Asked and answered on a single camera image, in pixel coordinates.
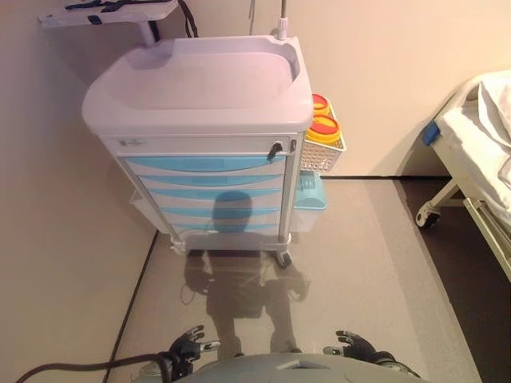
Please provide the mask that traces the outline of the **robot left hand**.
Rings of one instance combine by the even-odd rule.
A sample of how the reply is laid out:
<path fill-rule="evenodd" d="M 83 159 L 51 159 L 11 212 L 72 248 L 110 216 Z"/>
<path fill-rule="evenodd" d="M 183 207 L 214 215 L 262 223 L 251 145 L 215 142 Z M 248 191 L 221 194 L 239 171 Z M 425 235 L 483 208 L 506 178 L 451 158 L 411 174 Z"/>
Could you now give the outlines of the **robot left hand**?
<path fill-rule="evenodd" d="M 217 351 L 220 348 L 219 340 L 202 342 L 203 337 L 204 326 L 194 326 L 172 343 L 169 352 L 176 355 L 181 361 L 196 361 L 203 353 Z"/>

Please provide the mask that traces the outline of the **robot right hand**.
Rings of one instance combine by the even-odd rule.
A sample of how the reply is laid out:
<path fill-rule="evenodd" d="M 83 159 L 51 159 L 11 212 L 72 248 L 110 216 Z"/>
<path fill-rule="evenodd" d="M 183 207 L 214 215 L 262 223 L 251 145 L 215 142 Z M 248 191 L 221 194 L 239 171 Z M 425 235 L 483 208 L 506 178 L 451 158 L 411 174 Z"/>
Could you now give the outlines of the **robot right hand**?
<path fill-rule="evenodd" d="M 364 362 L 374 362 L 376 349 L 365 338 L 347 330 L 335 332 L 340 346 L 325 346 L 323 353 L 326 355 L 353 358 Z"/>

